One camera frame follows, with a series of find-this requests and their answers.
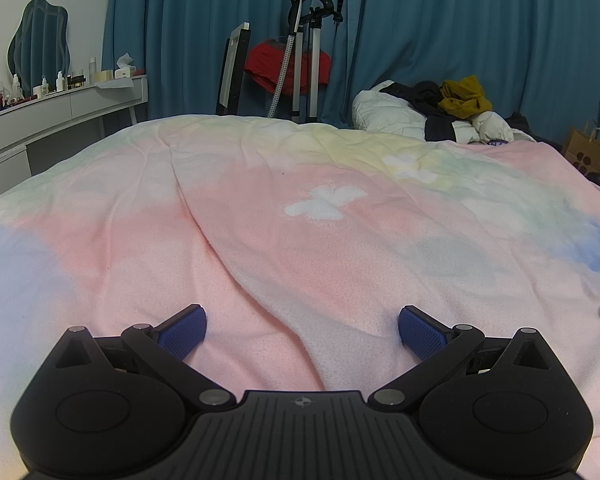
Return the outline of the pastel multicolour duvet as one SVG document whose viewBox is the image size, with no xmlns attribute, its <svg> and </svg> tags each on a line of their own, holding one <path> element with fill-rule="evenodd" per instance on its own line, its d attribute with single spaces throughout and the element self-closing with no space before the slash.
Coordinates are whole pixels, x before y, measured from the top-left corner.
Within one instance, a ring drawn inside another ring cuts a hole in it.
<svg viewBox="0 0 600 480">
<path fill-rule="evenodd" d="M 142 122 L 0 196 L 0 479 L 9 419 L 66 328 L 110 336 L 189 304 L 188 362 L 234 393 L 370 393 L 413 366 L 414 304 L 489 336 L 537 328 L 595 420 L 600 188 L 548 145 L 460 146 L 284 120 Z"/>
</svg>

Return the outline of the brown paper bag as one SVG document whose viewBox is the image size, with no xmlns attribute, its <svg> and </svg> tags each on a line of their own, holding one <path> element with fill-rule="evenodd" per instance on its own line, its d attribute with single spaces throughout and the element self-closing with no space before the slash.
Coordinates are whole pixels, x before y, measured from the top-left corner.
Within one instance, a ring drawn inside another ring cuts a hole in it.
<svg viewBox="0 0 600 480">
<path fill-rule="evenodd" d="M 581 174 L 600 174 L 600 127 L 588 125 L 568 131 L 562 156 Z"/>
</svg>

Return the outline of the white puffy jacket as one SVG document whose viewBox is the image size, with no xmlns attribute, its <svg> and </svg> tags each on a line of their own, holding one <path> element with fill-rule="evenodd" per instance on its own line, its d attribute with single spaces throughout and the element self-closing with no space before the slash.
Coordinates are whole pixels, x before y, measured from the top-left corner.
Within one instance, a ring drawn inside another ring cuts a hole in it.
<svg viewBox="0 0 600 480">
<path fill-rule="evenodd" d="M 404 99 L 382 92 L 390 84 L 393 81 L 386 80 L 370 90 L 358 92 L 352 103 L 354 128 L 425 141 L 426 116 L 414 110 Z M 459 144 L 532 140 L 531 136 L 510 126 L 492 110 L 469 120 L 456 120 L 452 127 L 451 140 Z"/>
</svg>

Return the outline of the mustard yellow garment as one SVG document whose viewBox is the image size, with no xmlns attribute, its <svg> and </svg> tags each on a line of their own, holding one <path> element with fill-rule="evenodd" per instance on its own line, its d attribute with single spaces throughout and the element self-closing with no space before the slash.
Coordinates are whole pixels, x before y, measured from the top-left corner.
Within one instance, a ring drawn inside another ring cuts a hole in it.
<svg viewBox="0 0 600 480">
<path fill-rule="evenodd" d="M 470 119 L 493 110 L 476 75 L 461 80 L 447 79 L 440 84 L 439 89 L 442 99 L 438 105 L 446 114 L 457 119 Z"/>
</svg>

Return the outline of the dark navy garment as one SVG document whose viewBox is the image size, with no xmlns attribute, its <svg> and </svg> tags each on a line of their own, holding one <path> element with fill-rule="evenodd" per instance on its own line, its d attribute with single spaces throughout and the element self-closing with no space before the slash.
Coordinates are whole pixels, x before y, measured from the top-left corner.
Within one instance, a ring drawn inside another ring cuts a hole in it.
<svg viewBox="0 0 600 480">
<path fill-rule="evenodd" d="M 413 87 L 393 82 L 382 88 L 381 92 L 406 101 L 416 112 L 425 116 L 424 131 L 427 142 L 456 141 L 453 127 L 456 118 L 440 106 L 443 96 L 435 82 L 425 80 Z"/>
</svg>

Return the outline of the white dressing table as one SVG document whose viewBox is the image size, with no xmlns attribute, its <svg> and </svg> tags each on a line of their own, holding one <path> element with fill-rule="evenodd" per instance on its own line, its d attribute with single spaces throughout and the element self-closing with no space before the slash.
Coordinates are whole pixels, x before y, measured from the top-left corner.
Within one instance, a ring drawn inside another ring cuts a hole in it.
<svg viewBox="0 0 600 480">
<path fill-rule="evenodd" d="M 94 120 L 98 134 L 104 136 L 102 118 L 122 110 L 135 125 L 135 107 L 148 98 L 148 80 L 143 75 L 53 93 L 0 112 L 0 195 L 35 174 L 30 145 L 55 134 L 64 136 L 67 144 L 79 145 L 82 136 L 76 129 Z"/>
</svg>

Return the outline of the tissue box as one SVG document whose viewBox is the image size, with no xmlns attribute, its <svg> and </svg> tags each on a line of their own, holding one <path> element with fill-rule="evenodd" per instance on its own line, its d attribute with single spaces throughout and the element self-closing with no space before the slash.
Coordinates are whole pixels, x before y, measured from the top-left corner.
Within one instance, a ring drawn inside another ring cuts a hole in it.
<svg viewBox="0 0 600 480">
<path fill-rule="evenodd" d="M 136 67 L 133 65 L 133 59 L 129 53 L 121 55 L 117 59 L 117 68 L 114 71 L 114 78 L 132 78 L 135 75 Z"/>
</svg>

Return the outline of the wavy blue mirror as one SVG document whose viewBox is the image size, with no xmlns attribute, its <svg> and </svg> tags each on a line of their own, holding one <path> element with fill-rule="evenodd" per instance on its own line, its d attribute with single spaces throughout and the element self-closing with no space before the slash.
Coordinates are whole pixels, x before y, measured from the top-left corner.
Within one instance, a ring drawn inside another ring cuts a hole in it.
<svg viewBox="0 0 600 480">
<path fill-rule="evenodd" d="M 24 8 L 6 54 L 9 73 L 18 76 L 24 96 L 30 96 L 43 79 L 54 88 L 58 72 L 68 75 L 67 27 L 68 12 L 63 6 L 31 0 Z"/>
</svg>

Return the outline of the blue curtain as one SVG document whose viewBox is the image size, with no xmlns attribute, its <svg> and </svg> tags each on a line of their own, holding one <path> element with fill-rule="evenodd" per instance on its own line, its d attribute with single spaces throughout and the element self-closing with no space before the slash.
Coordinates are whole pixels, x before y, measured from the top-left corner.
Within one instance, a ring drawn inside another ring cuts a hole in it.
<svg viewBox="0 0 600 480">
<path fill-rule="evenodd" d="M 335 0 L 332 60 L 320 117 L 347 124 L 358 92 L 476 76 L 495 110 L 561 141 L 600 126 L 600 0 Z M 283 36 L 288 0 L 109 0 L 102 65 L 128 54 L 149 82 L 152 118 L 215 108 L 225 40 L 239 24 L 260 42 Z"/>
</svg>

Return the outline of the silver tripod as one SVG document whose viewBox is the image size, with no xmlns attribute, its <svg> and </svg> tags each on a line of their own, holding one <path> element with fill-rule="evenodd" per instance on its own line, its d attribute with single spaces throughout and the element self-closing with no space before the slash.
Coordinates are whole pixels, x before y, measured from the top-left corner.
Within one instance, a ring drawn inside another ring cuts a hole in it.
<svg viewBox="0 0 600 480">
<path fill-rule="evenodd" d="M 294 91 L 291 96 L 290 117 L 297 124 L 302 120 L 317 122 L 318 99 L 320 98 L 321 87 L 318 85 L 318 62 L 320 62 L 323 22 L 326 18 L 332 18 L 336 24 L 341 23 L 340 4 L 335 4 L 332 0 L 290 0 L 284 59 L 273 93 L 272 103 L 268 109 L 268 118 L 273 118 L 276 114 L 278 102 L 283 94 L 283 83 L 291 51 L 294 50 Z M 300 93 L 300 77 L 302 73 L 302 54 L 305 50 L 312 51 L 312 58 L 309 92 L 302 96 Z"/>
</svg>

